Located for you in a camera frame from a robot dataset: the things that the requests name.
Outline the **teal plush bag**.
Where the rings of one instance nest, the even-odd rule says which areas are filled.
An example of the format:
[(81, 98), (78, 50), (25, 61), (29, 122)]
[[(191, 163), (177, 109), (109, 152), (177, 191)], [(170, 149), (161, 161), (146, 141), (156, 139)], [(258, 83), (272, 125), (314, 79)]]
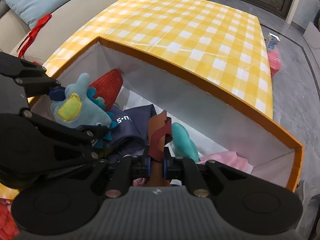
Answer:
[(176, 157), (190, 158), (195, 163), (200, 161), (198, 150), (184, 126), (175, 122), (171, 126), (172, 143)]

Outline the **teal monster plush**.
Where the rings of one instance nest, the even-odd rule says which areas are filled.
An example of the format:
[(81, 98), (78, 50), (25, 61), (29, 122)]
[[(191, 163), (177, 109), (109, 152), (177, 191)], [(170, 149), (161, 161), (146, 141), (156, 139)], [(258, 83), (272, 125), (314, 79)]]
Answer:
[(93, 98), (96, 89), (89, 87), (89, 81), (90, 75), (82, 73), (76, 83), (66, 87), (64, 100), (52, 102), (50, 108), (54, 119), (68, 128), (88, 125), (112, 130), (118, 126), (114, 114), (104, 110), (104, 99)]

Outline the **navy blue cap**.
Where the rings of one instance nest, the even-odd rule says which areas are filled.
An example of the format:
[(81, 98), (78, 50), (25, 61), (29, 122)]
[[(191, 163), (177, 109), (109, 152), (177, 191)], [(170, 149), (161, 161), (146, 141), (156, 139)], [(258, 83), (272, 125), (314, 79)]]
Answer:
[(148, 145), (148, 123), (155, 116), (153, 104), (120, 110), (117, 106), (111, 108), (114, 120), (118, 125), (112, 130), (112, 140), (109, 146), (113, 148), (108, 161), (116, 163), (126, 155), (142, 155)]

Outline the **brown leather pieces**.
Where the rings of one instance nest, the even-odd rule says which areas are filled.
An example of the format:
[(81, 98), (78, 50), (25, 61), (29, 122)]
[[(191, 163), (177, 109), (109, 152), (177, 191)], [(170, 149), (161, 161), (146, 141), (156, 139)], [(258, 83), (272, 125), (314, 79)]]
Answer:
[(147, 156), (147, 178), (144, 187), (167, 187), (166, 144), (172, 141), (171, 118), (167, 111), (153, 116), (148, 123), (149, 148)]

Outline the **red corduroy cloth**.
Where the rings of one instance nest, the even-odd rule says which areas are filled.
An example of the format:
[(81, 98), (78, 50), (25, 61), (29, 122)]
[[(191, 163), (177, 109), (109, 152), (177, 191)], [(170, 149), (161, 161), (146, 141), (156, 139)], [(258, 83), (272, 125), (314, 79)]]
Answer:
[(118, 69), (113, 69), (89, 85), (87, 96), (100, 108), (109, 111), (115, 103), (123, 85)]

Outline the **pink embroidered pouch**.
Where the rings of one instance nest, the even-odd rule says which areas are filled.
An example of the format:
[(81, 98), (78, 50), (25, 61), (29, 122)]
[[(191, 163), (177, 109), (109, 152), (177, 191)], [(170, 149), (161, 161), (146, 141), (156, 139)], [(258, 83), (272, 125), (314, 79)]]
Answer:
[(138, 178), (133, 181), (132, 185), (134, 187), (142, 187), (144, 186), (144, 184), (145, 184), (145, 178)]

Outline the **pink cloth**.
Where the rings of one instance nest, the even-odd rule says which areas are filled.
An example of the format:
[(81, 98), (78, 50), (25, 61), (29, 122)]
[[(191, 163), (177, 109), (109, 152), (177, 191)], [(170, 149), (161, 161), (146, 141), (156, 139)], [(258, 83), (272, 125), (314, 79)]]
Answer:
[(218, 161), (247, 174), (251, 174), (253, 171), (253, 166), (248, 162), (248, 159), (238, 156), (234, 151), (204, 155), (200, 157), (200, 161), (198, 161), (197, 164), (204, 165), (210, 160)]

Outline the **orange cardboard box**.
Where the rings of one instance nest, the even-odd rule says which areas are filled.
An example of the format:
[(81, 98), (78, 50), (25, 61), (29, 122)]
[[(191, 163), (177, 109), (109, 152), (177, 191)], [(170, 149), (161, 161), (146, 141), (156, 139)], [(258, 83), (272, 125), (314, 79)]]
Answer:
[(198, 74), (142, 50), (98, 37), (50, 74), (63, 86), (118, 69), (121, 110), (154, 105), (182, 124), (201, 155), (234, 151), (258, 178), (295, 191), (303, 145), (254, 107)]

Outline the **red ribbon cloth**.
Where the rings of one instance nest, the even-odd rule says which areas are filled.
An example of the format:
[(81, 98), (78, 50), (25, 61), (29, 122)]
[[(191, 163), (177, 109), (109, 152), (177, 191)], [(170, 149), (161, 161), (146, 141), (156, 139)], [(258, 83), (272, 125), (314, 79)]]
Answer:
[(45, 24), (52, 18), (51, 14), (46, 14), (43, 16), (43, 18), (39, 19), (29, 32), (29, 34), (26, 36), (26, 38), (20, 43), (19, 47), (17, 48), (17, 56), (18, 58), (22, 58), (27, 51), (27, 49), (31, 46), (31, 44), (34, 42), (36, 36), (38, 35), (39, 31), (45, 26)]

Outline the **beige sofa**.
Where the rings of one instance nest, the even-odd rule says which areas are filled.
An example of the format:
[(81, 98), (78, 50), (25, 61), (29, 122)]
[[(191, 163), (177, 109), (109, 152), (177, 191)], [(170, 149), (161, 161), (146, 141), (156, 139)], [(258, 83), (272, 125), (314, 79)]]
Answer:
[[(27, 61), (43, 64), (73, 33), (117, 0), (71, 0), (52, 12), (24, 54)], [(17, 48), (28, 35), (29, 26), (12, 10), (1, 17), (1, 51), (17, 55)]]

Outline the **red Wonderlab box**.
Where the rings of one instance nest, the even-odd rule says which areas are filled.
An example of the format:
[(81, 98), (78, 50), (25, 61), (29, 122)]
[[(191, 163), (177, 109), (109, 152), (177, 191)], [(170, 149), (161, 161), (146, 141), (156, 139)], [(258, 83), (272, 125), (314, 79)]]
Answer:
[(0, 239), (11, 240), (20, 231), (11, 214), (12, 200), (1, 198), (0, 200)]

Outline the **yellow checkered tablecloth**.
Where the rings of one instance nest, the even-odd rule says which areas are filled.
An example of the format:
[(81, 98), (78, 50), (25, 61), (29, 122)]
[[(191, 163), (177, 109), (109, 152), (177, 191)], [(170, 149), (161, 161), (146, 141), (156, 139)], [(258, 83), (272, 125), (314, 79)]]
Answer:
[(56, 76), (92, 40), (113, 41), (216, 85), (255, 120), (272, 116), (272, 85), (256, 16), (205, 0), (118, 0), (44, 62)]

